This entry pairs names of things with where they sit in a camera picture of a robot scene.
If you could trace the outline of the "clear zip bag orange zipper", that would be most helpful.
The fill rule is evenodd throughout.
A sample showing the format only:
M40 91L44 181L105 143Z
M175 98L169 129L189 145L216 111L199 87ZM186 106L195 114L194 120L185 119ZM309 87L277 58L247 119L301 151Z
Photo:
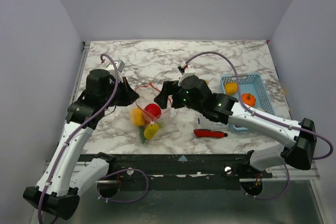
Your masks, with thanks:
M155 103L154 98L159 94L161 90L154 86L152 83L148 83L143 86L138 86L135 88L135 92L139 94L140 98L137 99L130 107L129 107L129 117L132 109L139 108L142 110L143 116L145 118L145 124L143 126L134 126L134 129L137 130L139 139L140 139L140 128L146 128L148 124L157 123L160 126L160 129L156 133L153 139L147 140L143 144L147 144L150 141L159 140L168 130L168 124L170 123L170 110L172 105L172 100L168 98L166 109L161 109L162 113L158 117L154 117L149 114L144 108L150 104Z

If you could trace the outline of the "orange yellow bell pepper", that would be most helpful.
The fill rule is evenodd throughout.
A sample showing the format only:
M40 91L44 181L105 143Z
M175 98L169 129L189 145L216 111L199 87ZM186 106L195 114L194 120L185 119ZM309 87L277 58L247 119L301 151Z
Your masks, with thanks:
M134 126L143 126L145 124L145 118L142 110L139 108L132 109L130 113L130 120Z

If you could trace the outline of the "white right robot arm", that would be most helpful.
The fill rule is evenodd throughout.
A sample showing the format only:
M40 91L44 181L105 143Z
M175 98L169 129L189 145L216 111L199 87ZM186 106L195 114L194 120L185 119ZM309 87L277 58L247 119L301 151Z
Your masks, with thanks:
M164 82L154 102L165 109L169 97L175 109L186 107L212 122L242 126L279 143L261 151L249 152L249 160L241 165L246 177L255 177L260 171L284 164L300 170L311 168L317 142L312 120L291 121L244 107L234 97L213 93L206 82L195 75L180 82Z

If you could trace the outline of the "yellow lemon squash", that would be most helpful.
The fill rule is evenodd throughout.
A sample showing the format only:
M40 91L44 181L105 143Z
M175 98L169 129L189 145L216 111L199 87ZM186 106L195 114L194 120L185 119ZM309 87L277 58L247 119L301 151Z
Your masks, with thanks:
M160 126L157 123L148 124L143 133L144 138L146 140L153 139L159 129L160 129Z

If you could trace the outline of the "red apple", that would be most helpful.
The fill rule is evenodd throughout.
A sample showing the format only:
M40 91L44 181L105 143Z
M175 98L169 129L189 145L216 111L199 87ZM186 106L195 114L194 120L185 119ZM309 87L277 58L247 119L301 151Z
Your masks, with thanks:
M158 117L162 113L161 108L157 104L155 104L155 103L148 104L144 108L144 110L147 111L149 114L151 114L154 117Z

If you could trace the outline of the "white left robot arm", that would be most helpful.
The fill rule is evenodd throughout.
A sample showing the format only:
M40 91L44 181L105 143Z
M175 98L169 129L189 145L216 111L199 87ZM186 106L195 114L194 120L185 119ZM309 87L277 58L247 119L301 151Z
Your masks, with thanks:
M101 177L116 175L115 157L99 153L82 171L73 174L82 150L110 106L128 106L139 95L126 77L104 69L90 71L86 87L68 107L66 122L57 149L36 186L27 187L23 198L43 214L68 220L75 213L80 197Z

